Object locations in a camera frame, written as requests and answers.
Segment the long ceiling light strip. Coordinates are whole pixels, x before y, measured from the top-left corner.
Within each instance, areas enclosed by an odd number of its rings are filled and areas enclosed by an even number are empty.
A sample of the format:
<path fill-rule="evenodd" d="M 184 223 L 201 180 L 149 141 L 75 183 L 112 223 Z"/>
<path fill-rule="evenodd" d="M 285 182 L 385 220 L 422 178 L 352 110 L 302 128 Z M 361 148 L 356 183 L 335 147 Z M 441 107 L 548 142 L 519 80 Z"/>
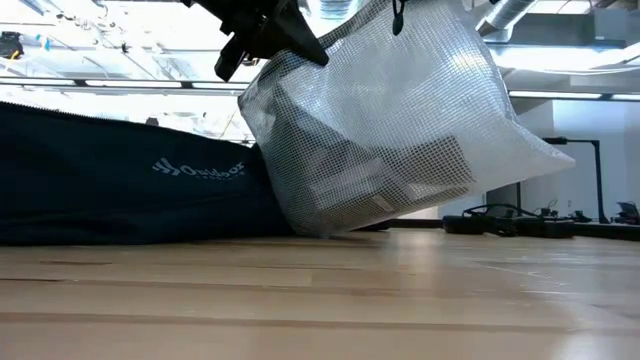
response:
<path fill-rule="evenodd" d="M 0 86 L 51 87 L 79 89 L 133 89 L 151 91 L 222 91 L 241 92 L 249 84 L 246 82 L 208 82 L 176 80 L 123 80 L 123 79 L 71 79 L 43 77 L 0 76 Z"/>
<path fill-rule="evenodd" d="M 550 92 L 550 91 L 510 91 L 512 98 L 532 98 L 551 100 L 594 100 L 594 101 L 618 101 L 640 102 L 640 94 L 631 93 L 589 93 L 589 92 Z"/>

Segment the grey calculator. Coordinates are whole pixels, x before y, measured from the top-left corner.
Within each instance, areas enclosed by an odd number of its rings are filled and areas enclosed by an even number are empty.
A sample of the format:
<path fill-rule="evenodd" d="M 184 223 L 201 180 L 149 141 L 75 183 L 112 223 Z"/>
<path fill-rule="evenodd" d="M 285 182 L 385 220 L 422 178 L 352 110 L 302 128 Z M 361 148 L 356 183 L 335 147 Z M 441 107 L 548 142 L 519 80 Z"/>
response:
<path fill-rule="evenodd" d="M 446 135 L 402 149 L 344 141 L 330 147 L 305 190 L 323 211 L 400 213 L 459 197 L 475 183 L 458 139 Z"/>

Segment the dark navy duffel bag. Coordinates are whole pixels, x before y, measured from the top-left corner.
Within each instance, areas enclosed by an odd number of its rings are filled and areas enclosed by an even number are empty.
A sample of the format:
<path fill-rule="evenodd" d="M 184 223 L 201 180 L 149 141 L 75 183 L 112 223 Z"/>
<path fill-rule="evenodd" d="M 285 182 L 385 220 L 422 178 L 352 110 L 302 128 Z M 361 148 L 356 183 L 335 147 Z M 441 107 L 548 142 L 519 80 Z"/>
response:
<path fill-rule="evenodd" d="M 0 102 L 0 245 L 290 233 L 257 147 Z"/>

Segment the small black equipment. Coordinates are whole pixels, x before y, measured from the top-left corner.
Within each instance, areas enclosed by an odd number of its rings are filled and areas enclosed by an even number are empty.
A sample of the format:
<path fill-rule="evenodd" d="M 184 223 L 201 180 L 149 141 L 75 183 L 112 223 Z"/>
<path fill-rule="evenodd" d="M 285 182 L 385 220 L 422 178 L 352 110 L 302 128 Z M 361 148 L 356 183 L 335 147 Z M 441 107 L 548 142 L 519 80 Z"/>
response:
<path fill-rule="evenodd" d="M 618 202 L 620 211 L 612 221 L 617 224 L 640 226 L 640 211 L 634 202 Z"/>
<path fill-rule="evenodd" d="M 591 223 L 592 219 L 585 216 L 581 210 L 576 210 L 566 216 L 560 215 L 555 209 L 557 200 L 551 200 L 546 206 L 535 210 L 535 213 L 548 220 L 553 221 L 570 221 L 574 223 Z"/>

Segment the black gantry frame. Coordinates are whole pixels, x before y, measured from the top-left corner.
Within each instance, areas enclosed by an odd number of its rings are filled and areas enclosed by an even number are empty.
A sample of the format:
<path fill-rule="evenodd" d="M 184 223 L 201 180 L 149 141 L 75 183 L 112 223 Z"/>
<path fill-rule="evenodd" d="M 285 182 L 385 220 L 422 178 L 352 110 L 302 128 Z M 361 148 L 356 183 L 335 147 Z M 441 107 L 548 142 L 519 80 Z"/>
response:
<path fill-rule="evenodd" d="M 610 221 L 604 211 L 600 141 L 595 139 L 569 139 L 566 137 L 543 137 L 542 140 L 551 145 L 567 145 L 570 143 L 584 143 L 584 144 L 590 144 L 593 146 L 598 223 L 609 224 Z"/>

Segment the black metal table frame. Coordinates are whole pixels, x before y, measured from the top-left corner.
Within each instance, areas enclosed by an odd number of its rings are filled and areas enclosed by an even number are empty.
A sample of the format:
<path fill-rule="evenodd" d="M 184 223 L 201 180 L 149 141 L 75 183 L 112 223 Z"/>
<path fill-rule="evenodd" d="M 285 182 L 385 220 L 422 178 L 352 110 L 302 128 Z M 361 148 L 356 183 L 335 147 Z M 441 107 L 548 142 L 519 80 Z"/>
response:
<path fill-rule="evenodd" d="M 392 219 L 359 228 L 359 231 L 383 231 L 389 228 L 440 229 L 440 219 Z M 640 242 L 640 226 L 620 224 L 577 223 L 572 225 L 577 236 Z"/>

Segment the clear mesh zip pouch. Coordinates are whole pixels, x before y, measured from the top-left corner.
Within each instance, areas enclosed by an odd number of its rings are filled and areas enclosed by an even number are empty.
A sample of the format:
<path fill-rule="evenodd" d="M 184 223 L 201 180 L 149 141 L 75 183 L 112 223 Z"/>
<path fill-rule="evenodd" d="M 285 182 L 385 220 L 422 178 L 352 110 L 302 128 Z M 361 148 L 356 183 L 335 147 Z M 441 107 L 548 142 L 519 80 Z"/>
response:
<path fill-rule="evenodd" d="M 299 234 L 328 236 L 570 168 L 522 127 L 500 71 L 461 0 L 369 0 L 321 38 L 328 64 L 283 51 L 239 97 L 280 207 Z M 476 183 L 459 197 L 400 213 L 323 211 L 305 190 L 332 146 L 405 148 L 455 136 Z"/>

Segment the black ceiling device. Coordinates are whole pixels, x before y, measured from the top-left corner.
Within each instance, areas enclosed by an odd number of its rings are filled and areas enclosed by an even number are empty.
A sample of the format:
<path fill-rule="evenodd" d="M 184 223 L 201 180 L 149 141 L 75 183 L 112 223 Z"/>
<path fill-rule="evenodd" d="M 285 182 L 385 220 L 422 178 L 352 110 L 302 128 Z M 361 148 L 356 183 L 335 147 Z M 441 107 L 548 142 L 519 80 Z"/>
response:
<path fill-rule="evenodd" d="M 19 32 L 0 32 L 0 58 L 15 60 L 24 54 Z"/>

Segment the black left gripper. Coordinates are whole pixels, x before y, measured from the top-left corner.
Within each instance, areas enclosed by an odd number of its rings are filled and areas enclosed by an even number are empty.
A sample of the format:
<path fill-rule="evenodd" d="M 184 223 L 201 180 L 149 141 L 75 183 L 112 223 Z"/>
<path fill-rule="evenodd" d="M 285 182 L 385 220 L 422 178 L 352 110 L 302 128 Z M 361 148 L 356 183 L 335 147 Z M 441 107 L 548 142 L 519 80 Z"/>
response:
<path fill-rule="evenodd" d="M 269 59 L 289 50 L 317 65 L 328 64 L 329 56 L 313 34 L 298 0 L 181 0 L 191 8 L 199 5 L 220 22 L 219 31 L 229 39 L 219 53 L 215 74 L 228 82 L 249 51 Z"/>

